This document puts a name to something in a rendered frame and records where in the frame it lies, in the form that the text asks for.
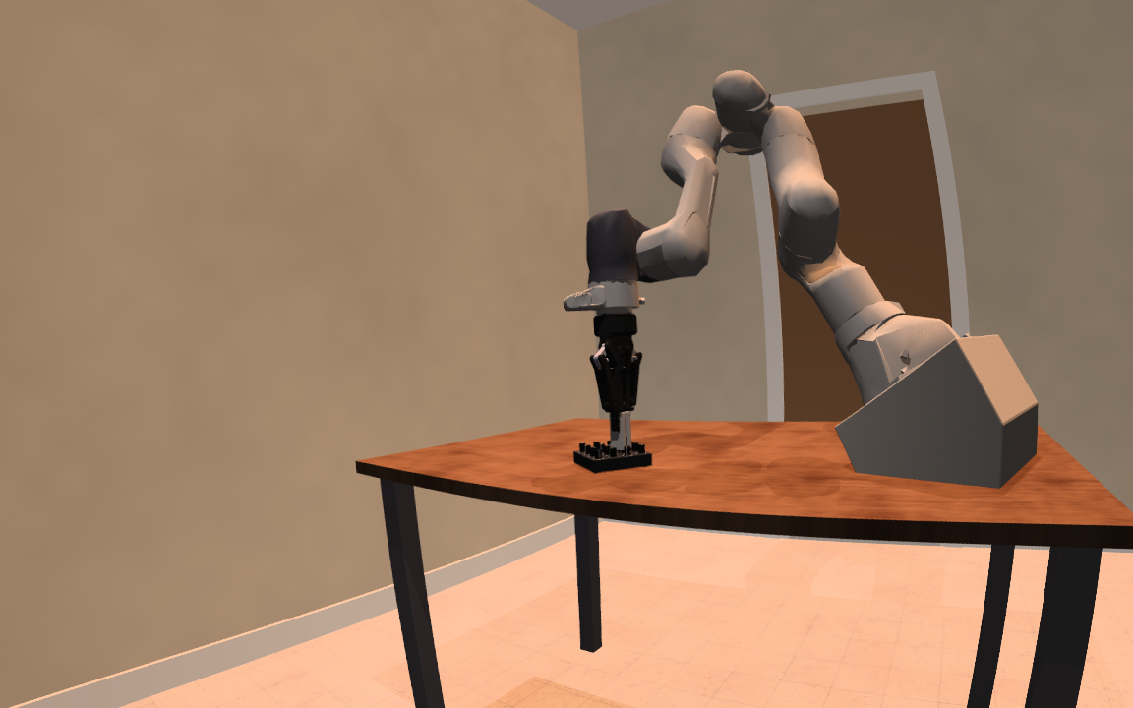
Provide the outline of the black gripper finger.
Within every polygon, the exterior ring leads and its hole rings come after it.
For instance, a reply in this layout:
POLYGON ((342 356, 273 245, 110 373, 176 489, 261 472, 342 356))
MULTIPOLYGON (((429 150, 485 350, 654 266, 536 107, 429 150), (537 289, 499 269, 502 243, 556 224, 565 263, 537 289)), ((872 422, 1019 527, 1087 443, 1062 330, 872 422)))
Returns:
POLYGON ((630 411, 633 411, 634 399, 637 399, 638 378, 639 378, 639 366, 641 366, 642 353, 641 351, 634 351, 632 353, 632 348, 627 346, 627 366, 624 374, 624 412, 627 421, 627 446, 632 446, 632 423, 630 423, 630 411), (630 372, 630 377, 629 377, 630 372), (630 393, 632 391, 632 393, 630 393), (632 396, 632 399, 630 399, 632 396))
POLYGON ((599 390, 602 409, 604 409, 604 412, 610 412, 611 447, 616 449, 624 449, 627 446, 624 382, 622 382, 624 357, 624 349, 617 348, 617 368, 615 369, 610 368, 610 359, 606 359, 604 344, 602 344, 597 355, 590 357, 590 362, 593 362, 595 372, 595 382, 597 382, 599 390))

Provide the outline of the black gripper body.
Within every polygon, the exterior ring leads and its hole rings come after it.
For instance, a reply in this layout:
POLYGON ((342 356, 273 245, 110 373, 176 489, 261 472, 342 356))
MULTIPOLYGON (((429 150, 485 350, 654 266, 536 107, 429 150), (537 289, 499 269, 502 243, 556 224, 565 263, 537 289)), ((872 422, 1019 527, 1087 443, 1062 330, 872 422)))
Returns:
POLYGON ((617 348, 625 349, 632 346, 632 336, 637 334, 637 319, 634 314, 610 314, 594 317, 594 335, 600 336, 599 350, 604 344, 606 358, 610 359, 610 368, 617 368, 617 348))

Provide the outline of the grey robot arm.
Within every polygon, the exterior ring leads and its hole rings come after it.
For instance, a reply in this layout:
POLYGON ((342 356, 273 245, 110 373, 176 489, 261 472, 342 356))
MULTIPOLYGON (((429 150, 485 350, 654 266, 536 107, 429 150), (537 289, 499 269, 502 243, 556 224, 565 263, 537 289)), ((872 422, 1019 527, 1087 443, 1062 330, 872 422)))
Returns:
POLYGON ((908 317, 900 302, 885 301, 867 270, 842 254, 836 241, 838 196, 824 181, 804 116, 791 106, 774 106, 758 78, 742 69, 719 75, 712 99, 715 112, 684 109, 662 151, 667 178, 681 188, 685 181, 676 216, 653 229, 623 207, 590 217, 588 290, 566 297, 564 310, 632 313, 646 302, 639 299, 638 281, 697 276, 709 264, 719 148, 736 155, 763 150, 778 205, 781 266, 812 296, 835 332, 864 406, 949 340, 961 339, 943 319, 908 317))

